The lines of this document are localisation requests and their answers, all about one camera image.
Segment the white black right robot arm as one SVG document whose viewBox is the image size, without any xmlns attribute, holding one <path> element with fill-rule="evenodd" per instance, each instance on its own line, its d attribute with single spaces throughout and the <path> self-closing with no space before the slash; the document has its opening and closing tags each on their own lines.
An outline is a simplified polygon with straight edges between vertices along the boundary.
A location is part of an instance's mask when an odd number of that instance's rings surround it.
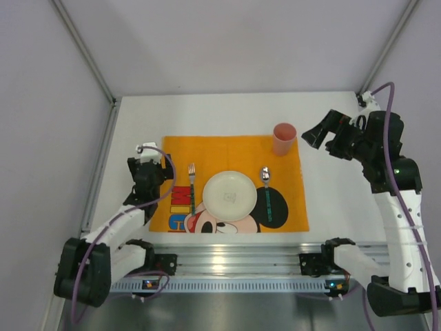
<svg viewBox="0 0 441 331">
<path fill-rule="evenodd" d="M 427 267 L 421 219 L 422 182 L 417 163 L 400 154 L 404 123 L 381 110 L 352 119 L 336 110 L 301 137 L 333 157 L 359 161 L 380 211 L 389 254 L 383 269 L 351 239 L 334 238 L 321 246 L 325 263 L 348 272 L 367 292 L 379 317 L 422 314 L 440 309 L 440 282 Z"/>
</svg>

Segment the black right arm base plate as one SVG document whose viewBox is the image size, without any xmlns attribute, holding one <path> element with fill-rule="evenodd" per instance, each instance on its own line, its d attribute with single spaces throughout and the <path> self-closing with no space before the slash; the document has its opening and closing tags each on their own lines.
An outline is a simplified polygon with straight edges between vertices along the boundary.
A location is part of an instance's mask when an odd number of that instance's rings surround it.
<svg viewBox="0 0 441 331">
<path fill-rule="evenodd" d="M 328 275 L 343 275 L 329 255 L 323 253 L 302 253 L 298 255 L 301 275 L 318 278 Z"/>
</svg>

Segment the orange Mickey Mouse placemat cloth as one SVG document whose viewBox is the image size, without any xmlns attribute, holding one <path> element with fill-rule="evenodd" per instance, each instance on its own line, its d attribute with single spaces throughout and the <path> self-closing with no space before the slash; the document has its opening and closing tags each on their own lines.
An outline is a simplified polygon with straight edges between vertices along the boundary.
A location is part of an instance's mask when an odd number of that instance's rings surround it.
<svg viewBox="0 0 441 331">
<path fill-rule="evenodd" d="M 166 182 L 161 192 L 171 194 L 162 200 L 150 221 L 150 231 L 171 233 L 286 233 L 307 232 L 309 222 L 298 146 L 285 156 L 272 151 L 271 136 L 184 137 L 168 136 L 162 141 L 176 167 L 176 184 Z M 196 214 L 192 216 L 189 164 L 194 163 Z M 273 221 L 268 222 L 265 188 L 260 170 L 268 167 Z M 215 174 L 237 171 L 256 186 L 257 202 L 249 216 L 233 222 L 219 221 L 203 204 L 203 188 Z"/>
</svg>

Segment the cream round plate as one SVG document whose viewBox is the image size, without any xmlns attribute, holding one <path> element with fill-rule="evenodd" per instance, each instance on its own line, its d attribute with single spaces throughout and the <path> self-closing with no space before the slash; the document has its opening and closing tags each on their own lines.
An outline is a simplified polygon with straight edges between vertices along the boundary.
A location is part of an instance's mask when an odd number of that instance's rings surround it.
<svg viewBox="0 0 441 331">
<path fill-rule="evenodd" d="M 237 171 L 223 171 L 211 177 L 203 188 L 206 211 L 219 221 L 233 222 L 249 216 L 256 206 L 253 181 Z"/>
</svg>

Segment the pink plastic cup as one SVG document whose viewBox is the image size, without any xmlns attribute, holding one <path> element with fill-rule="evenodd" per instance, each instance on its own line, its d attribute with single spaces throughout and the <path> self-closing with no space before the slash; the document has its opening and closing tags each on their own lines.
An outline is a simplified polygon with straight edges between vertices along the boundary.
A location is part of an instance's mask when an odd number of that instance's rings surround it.
<svg viewBox="0 0 441 331">
<path fill-rule="evenodd" d="M 296 128 L 290 123 L 279 123 L 273 129 L 273 152 L 278 156 L 286 155 L 297 137 Z"/>
</svg>

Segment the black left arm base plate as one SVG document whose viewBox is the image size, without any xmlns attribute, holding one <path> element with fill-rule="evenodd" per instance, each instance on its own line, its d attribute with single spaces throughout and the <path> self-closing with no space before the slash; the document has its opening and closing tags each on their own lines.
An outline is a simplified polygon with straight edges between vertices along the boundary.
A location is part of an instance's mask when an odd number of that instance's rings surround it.
<svg viewBox="0 0 441 331">
<path fill-rule="evenodd" d="M 155 254 L 152 269 L 174 276 L 177 268 L 176 254 Z"/>
</svg>

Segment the teal handled fork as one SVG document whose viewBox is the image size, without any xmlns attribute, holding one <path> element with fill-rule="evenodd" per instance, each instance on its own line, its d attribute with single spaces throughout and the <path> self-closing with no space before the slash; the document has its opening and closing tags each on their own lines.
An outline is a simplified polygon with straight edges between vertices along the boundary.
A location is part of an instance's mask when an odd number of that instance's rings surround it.
<svg viewBox="0 0 441 331">
<path fill-rule="evenodd" d="M 195 168 L 194 163 L 189 164 L 188 175 L 189 175 L 189 182 L 190 182 L 191 212 L 192 212 L 192 216 L 194 216 L 196 214 L 195 191 L 194 191 L 194 184 L 195 184 L 195 178 L 196 178 L 196 168 Z"/>
</svg>

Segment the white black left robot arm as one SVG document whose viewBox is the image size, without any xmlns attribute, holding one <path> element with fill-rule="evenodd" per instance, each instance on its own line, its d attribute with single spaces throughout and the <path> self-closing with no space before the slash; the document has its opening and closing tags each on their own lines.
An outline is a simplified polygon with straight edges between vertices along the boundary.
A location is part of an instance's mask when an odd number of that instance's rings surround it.
<svg viewBox="0 0 441 331">
<path fill-rule="evenodd" d="M 134 234 L 154 216 L 160 201 L 171 194 L 161 186 L 176 183 L 170 155 L 154 142 L 136 147 L 127 160 L 133 186 L 115 215 L 81 238 L 68 239 L 62 249 L 54 281 L 55 296 L 99 307 L 112 285 L 127 274 L 154 264 L 153 245 Z"/>
</svg>

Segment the teal handled spoon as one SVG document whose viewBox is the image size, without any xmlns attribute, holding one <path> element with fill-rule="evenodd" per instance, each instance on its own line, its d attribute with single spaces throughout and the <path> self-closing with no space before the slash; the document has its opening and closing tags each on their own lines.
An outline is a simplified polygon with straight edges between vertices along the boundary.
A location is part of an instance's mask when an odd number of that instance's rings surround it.
<svg viewBox="0 0 441 331">
<path fill-rule="evenodd" d="M 268 217 L 268 222 L 271 223 L 273 221 L 273 217 L 272 217 L 272 209 L 271 209 L 271 197 L 270 197 L 270 191 L 269 191 L 270 177 L 271 177 L 271 174 L 270 174 L 269 168 L 262 167 L 260 170 L 260 180 L 264 184 L 265 198 L 266 198 L 266 205 L 267 205 L 267 217 Z"/>
</svg>

